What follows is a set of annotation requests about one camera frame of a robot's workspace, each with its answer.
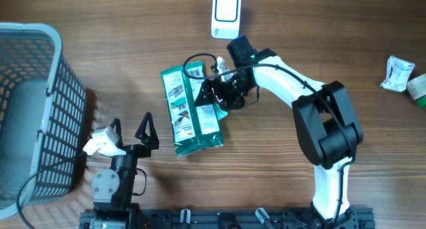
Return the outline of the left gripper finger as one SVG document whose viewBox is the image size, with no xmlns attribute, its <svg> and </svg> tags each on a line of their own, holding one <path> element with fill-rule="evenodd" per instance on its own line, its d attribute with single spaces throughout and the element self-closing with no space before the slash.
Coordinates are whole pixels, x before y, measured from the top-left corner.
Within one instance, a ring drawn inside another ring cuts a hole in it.
<svg viewBox="0 0 426 229">
<path fill-rule="evenodd" d="M 113 121 L 110 123 L 110 127 L 115 129 L 116 134 L 118 135 L 118 142 L 117 146 L 122 146 L 122 129 L 120 125 L 120 120 L 118 118 L 114 118 Z"/>
<path fill-rule="evenodd" d="M 145 147 L 156 150 L 159 149 L 159 139 L 156 133 L 152 113 L 146 112 L 136 133 L 135 138 L 139 139 Z"/>
</svg>

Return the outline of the teal wet wipes pack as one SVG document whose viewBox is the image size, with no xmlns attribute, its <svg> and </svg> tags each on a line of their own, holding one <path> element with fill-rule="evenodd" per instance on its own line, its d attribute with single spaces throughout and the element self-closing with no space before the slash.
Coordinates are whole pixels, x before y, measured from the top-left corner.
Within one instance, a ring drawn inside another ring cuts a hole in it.
<svg viewBox="0 0 426 229">
<path fill-rule="evenodd" d="M 228 116 L 228 112 L 222 110 L 218 103 L 214 103 L 214 110 L 215 110 L 215 113 L 216 113 L 216 118 L 218 120 L 222 120 L 222 119 L 224 119 Z"/>
</svg>

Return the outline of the green 3M cloth package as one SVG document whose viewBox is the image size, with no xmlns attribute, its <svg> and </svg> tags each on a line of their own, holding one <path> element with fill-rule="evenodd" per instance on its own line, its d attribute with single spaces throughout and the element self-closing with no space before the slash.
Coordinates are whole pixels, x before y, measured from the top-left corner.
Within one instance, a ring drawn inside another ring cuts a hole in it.
<svg viewBox="0 0 426 229">
<path fill-rule="evenodd" d="M 178 157 L 224 144 L 213 104 L 196 106 L 202 92 L 201 79 L 190 79 L 182 66 L 160 73 L 172 125 L 174 149 Z"/>
</svg>

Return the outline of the white tissue pack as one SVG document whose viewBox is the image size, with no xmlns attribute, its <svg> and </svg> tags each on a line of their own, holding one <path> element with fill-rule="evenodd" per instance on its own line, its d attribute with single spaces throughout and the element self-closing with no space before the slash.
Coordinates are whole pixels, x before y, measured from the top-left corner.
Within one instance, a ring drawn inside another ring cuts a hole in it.
<svg viewBox="0 0 426 229">
<path fill-rule="evenodd" d="M 402 93 L 406 87 L 415 63 L 410 63 L 391 55 L 387 60 L 385 80 L 380 87 L 388 91 Z"/>
</svg>

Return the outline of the green lid jar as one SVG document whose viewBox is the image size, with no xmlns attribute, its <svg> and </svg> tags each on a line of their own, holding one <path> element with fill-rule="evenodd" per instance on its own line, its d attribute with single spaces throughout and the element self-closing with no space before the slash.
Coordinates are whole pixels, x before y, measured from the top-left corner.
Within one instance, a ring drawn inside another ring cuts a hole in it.
<svg viewBox="0 0 426 229">
<path fill-rule="evenodd" d="M 425 108 L 426 74 L 422 74 L 407 83 L 407 90 L 418 107 Z"/>
</svg>

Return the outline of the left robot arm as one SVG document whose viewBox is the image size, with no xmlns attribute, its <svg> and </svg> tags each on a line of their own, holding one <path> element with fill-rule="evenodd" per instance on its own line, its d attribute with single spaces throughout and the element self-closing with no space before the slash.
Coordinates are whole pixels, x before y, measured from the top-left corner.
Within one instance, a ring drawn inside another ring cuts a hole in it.
<svg viewBox="0 0 426 229">
<path fill-rule="evenodd" d="M 94 208 L 88 218 L 80 219 L 80 228 L 148 228 L 140 206 L 131 200 L 133 196 L 143 195 L 133 191 L 135 176 L 139 172 L 146 174 L 137 167 L 138 159 L 151 157 L 151 152 L 159 148 L 150 112 L 144 115 L 134 137 L 140 143 L 122 143 L 120 120 L 117 118 L 92 134 L 93 139 L 102 140 L 101 147 L 107 148 L 112 161 L 110 168 L 96 173 L 92 179 Z"/>
</svg>

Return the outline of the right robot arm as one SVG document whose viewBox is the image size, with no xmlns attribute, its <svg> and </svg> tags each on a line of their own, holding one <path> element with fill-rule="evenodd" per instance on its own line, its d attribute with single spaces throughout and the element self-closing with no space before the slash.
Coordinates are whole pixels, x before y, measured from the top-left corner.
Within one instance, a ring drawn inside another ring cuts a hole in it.
<svg viewBox="0 0 426 229">
<path fill-rule="evenodd" d="M 212 76 L 202 77 L 195 104 L 217 103 L 224 111 L 246 107 L 251 89 L 266 89 L 291 109 L 299 146 L 314 166 L 312 226 L 339 228 L 349 220 L 349 168 L 363 133 L 347 93 L 339 81 L 325 84 L 289 67 L 271 49 L 253 48 L 246 36 L 231 40 L 227 51 L 235 68 L 214 58 Z"/>
</svg>

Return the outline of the white barcode scanner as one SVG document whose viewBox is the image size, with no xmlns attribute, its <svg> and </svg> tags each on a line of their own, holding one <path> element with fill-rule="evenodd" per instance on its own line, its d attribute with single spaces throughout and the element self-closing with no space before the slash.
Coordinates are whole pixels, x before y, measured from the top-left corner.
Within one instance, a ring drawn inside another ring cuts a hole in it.
<svg viewBox="0 0 426 229">
<path fill-rule="evenodd" d="M 242 0 L 212 0 L 211 36 L 235 39 L 240 30 Z"/>
</svg>

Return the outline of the grey mesh plastic basket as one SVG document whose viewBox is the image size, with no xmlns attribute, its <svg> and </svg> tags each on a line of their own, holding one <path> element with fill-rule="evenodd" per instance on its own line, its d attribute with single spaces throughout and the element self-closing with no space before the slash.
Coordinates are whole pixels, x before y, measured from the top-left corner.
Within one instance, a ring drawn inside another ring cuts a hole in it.
<svg viewBox="0 0 426 229">
<path fill-rule="evenodd" d="M 54 28 L 1 24 L 1 219 L 71 190 L 86 107 Z"/>
</svg>

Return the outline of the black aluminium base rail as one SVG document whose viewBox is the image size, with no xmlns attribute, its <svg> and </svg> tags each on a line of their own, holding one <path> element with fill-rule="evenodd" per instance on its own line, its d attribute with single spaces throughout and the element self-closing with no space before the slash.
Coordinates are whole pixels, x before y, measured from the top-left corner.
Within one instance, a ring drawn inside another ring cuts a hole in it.
<svg viewBox="0 0 426 229">
<path fill-rule="evenodd" d="M 83 212 L 79 228 L 332 228 L 309 208 L 202 211 L 184 209 Z"/>
</svg>

